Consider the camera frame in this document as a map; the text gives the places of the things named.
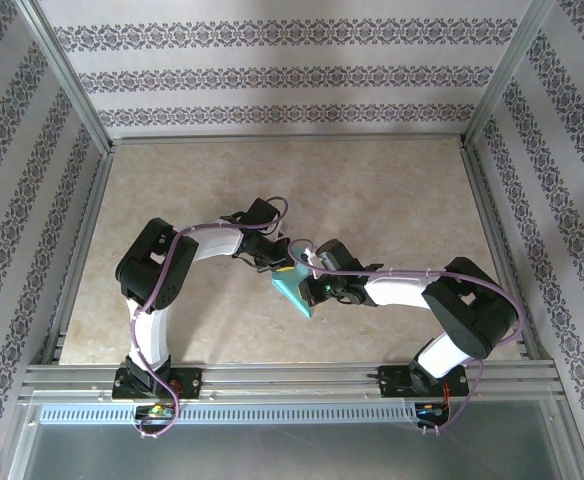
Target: striped wallpaper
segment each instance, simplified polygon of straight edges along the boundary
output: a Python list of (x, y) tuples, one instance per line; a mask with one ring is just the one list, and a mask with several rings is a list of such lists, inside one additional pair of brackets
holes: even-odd
[(475, 147), (584, 441), (584, 1), (555, 3)]
[(462, 133), (530, 0), (42, 0), (114, 139)]
[(0, 452), (58, 306), (100, 154), (16, 8), (0, 0)]

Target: marble floor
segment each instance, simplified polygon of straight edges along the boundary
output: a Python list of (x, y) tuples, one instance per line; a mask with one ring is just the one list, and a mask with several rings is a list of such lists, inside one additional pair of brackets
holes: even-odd
[[(273, 195), (290, 202), (292, 238), (338, 238), (364, 265), (438, 269), (463, 255), (494, 276), (455, 140), (120, 146), (60, 362), (123, 361), (129, 316), (114, 269), (148, 220), (213, 221)], [(407, 360), (442, 331), (413, 307), (326, 302), (307, 319), (269, 274), (228, 257), (191, 267), (168, 322), (173, 362)]]

